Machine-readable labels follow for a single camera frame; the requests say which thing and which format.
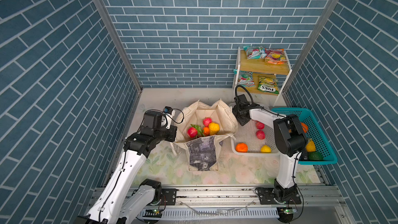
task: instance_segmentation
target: tiled wall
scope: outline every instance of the tiled wall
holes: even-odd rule
[[[144,87],[230,87],[244,45],[285,48],[294,64],[327,2],[103,1]]]
[[[295,77],[338,163],[325,167],[357,223],[397,223],[398,0],[340,0]]]
[[[92,0],[0,0],[0,223],[83,213],[136,92]]]

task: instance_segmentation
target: red apple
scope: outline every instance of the red apple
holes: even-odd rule
[[[266,134],[265,134],[262,130],[258,130],[258,131],[256,132],[256,136],[257,136],[258,139],[264,139],[264,138],[266,138]]]
[[[262,129],[264,129],[264,127],[266,127],[266,125],[264,125],[263,123],[261,123],[259,121],[256,122],[257,129],[262,130]]]
[[[211,122],[213,122],[213,121],[211,120],[211,118],[205,118],[205,119],[203,120],[203,125],[204,125],[205,127],[208,127],[209,124],[210,124]]]
[[[190,138],[194,138],[194,137],[197,136],[198,130],[196,128],[194,128],[194,127],[191,127],[191,128],[188,129],[187,133],[188,133],[188,136]]]

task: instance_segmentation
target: teal basket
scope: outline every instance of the teal basket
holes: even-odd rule
[[[280,107],[272,109],[273,112],[282,113],[282,114],[295,114],[298,116],[298,119],[308,126],[307,136],[312,138],[315,143],[316,151],[321,152],[324,157],[323,161],[299,161],[299,164],[305,165],[326,165],[333,164],[337,162],[337,157],[334,151],[332,150],[325,134],[323,133],[321,127],[314,114],[310,109],[307,108],[299,108],[299,107]]]

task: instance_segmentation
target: snack bag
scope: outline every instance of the snack bag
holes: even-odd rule
[[[253,72],[239,71],[238,83],[237,85],[242,85],[244,87],[253,87]]]
[[[259,76],[258,90],[261,92],[269,92],[279,94],[278,80],[265,76]]]
[[[267,49],[265,62],[272,64],[284,64],[287,62],[283,49]]]
[[[260,59],[265,57],[266,48],[264,46],[243,46],[248,59]]]

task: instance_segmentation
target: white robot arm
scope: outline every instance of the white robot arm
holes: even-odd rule
[[[126,138],[115,172],[105,190],[86,216],[76,218],[75,224],[131,223],[146,205],[160,200],[161,183],[146,179],[123,204],[134,177],[151,150],[162,140],[174,142],[177,132],[177,127],[171,125],[174,115],[175,110],[170,107],[144,113],[138,131]]]
[[[285,118],[285,117],[279,117],[276,114],[271,114],[270,112],[267,112],[259,108],[250,109],[249,113],[251,119],[264,123],[265,125],[271,127],[272,129],[274,129],[274,121],[276,119],[282,120]],[[293,156],[288,156],[286,154],[281,153],[279,172],[278,176],[276,177],[276,181],[284,189],[291,188],[295,185],[293,177],[296,176],[297,164],[299,162],[300,156],[301,152],[298,151],[295,154],[293,154]]]
[[[232,113],[242,126],[253,119],[273,128],[275,144],[281,152],[279,172],[274,182],[273,195],[279,203],[289,201],[292,196],[297,195],[295,183],[297,164],[301,151],[308,142],[301,122],[294,114],[281,116],[254,103],[250,93],[242,87],[250,96],[251,103],[248,102],[245,95],[237,95],[238,87],[242,86],[238,85],[235,88],[236,105],[233,107]]]

